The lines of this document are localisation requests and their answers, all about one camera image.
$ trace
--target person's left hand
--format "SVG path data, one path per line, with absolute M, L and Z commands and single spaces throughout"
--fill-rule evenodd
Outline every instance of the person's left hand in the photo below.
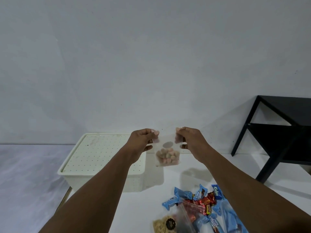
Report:
M 142 152 L 152 149 L 153 139 L 157 139 L 159 131 L 153 129 L 145 128 L 142 130 L 133 131 L 128 139 L 127 143 L 122 147 L 126 150 L 130 157 L 130 162 L 135 163 Z

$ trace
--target forearm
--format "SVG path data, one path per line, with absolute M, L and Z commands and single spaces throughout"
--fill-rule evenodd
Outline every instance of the forearm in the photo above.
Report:
M 239 170 L 212 147 L 206 146 L 202 152 L 204 165 L 250 233 L 274 233 L 280 226 L 296 232 L 297 225 L 311 232 L 311 216 Z
M 127 156 L 122 148 L 55 213 L 40 232 L 108 232 L 131 165 Z

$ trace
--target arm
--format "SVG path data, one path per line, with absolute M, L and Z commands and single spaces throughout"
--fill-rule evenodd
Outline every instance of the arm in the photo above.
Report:
M 198 129 L 177 128 L 176 133 L 203 163 L 250 233 L 311 232 L 311 216 L 256 181 L 214 150 Z
M 132 132 L 119 152 L 54 214 L 40 233 L 109 232 L 128 170 L 142 152 L 152 148 L 146 145 L 157 135 L 151 129 Z

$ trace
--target perforated lid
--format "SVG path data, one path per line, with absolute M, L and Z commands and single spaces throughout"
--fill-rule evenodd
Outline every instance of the perforated lid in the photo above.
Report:
M 129 139 L 129 134 L 88 134 L 77 146 L 61 170 L 64 175 L 95 175 Z M 131 165 L 128 175 L 145 171 L 146 152 Z

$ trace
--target white storage box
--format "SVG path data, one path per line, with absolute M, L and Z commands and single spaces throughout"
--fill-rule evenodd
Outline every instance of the white storage box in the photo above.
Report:
M 84 134 L 58 170 L 74 191 L 98 173 L 127 142 L 129 134 Z M 146 152 L 131 165 L 123 192 L 140 192 L 143 188 Z

